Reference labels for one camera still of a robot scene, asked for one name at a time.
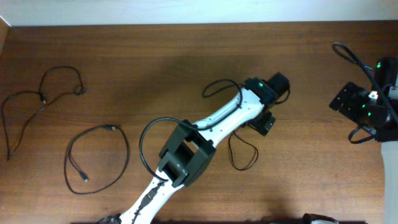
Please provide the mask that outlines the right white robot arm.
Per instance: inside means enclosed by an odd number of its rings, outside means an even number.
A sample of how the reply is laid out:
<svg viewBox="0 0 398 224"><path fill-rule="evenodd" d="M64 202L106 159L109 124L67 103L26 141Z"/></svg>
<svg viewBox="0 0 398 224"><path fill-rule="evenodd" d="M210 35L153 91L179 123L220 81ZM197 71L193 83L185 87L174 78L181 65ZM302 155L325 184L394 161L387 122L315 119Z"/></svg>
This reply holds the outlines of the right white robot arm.
<svg viewBox="0 0 398 224"><path fill-rule="evenodd" d="M357 124L349 134L352 144L375 140L381 143L384 163L384 223L397 223L397 57L377 61L374 74L377 90L370 91L348 82L329 107Z"/></svg>

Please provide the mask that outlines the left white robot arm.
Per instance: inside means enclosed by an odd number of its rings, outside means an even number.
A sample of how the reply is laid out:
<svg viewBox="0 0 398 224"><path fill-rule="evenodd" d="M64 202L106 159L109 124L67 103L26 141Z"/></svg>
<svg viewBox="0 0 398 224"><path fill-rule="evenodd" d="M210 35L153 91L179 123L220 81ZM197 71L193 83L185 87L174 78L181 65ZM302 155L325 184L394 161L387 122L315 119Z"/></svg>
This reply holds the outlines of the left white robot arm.
<svg viewBox="0 0 398 224"><path fill-rule="evenodd" d="M152 182L134 205L122 214L104 217L100 223L150 223L168 199L188 187L206 170L217 145L240 127L249 126L265 136L275 123L270 109L282 95L290 94L289 79L276 73L268 81L249 78L232 83L238 94L209 117L191 123L176 119L177 127L159 153Z"/></svg>

